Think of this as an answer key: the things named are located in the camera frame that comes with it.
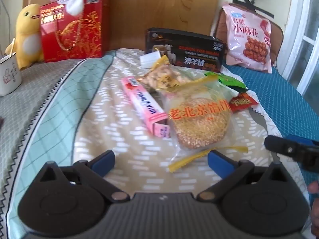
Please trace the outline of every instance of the barcode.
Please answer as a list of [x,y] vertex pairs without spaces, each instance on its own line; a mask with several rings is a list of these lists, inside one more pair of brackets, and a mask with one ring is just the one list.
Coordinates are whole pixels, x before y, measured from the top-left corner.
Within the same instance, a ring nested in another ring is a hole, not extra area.
[[129,82],[132,86],[139,86],[139,83],[136,81],[135,78],[129,78]]
[[87,0],[87,4],[90,4],[90,3],[98,3],[99,0]]

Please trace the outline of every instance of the pink snack bag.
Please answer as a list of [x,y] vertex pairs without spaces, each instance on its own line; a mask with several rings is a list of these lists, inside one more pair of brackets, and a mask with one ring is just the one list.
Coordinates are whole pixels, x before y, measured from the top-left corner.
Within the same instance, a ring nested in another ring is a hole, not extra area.
[[269,20],[229,4],[223,9],[227,24],[226,64],[272,73]]
[[169,125],[167,125],[167,114],[154,100],[154,98],[139,84],[134,76],[121,79],[123,89],[138,113],[142,116],[152,135],[168,138]]

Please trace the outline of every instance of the wooden board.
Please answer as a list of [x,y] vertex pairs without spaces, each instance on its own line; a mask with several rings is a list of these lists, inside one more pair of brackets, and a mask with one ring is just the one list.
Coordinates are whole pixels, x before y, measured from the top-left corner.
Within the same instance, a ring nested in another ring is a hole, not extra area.
[[209,35],[217,6],[218,0],[111,0],[110,49],[144,50],[145,31],[151,27]]

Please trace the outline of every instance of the pink candy box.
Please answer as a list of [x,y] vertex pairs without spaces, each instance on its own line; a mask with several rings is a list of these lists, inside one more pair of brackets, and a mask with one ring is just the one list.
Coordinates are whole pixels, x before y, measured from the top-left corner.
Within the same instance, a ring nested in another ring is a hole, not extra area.
[[139,84],[134,76],[121,79],[124,91],[134,104],[136,110],[143,117],[152,135],[161,138],[169,137],[169,125],[167,125],[167,114],[154,100],[154,98]]

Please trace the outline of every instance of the black box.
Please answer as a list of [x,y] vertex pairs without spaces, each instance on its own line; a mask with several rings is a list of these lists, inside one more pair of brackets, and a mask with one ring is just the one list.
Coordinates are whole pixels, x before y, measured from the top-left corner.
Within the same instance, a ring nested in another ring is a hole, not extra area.
[[158,49],[172,65],[219,72],[226,49],[221,40],[202,34],[168,28],[150,28],[146,53]]

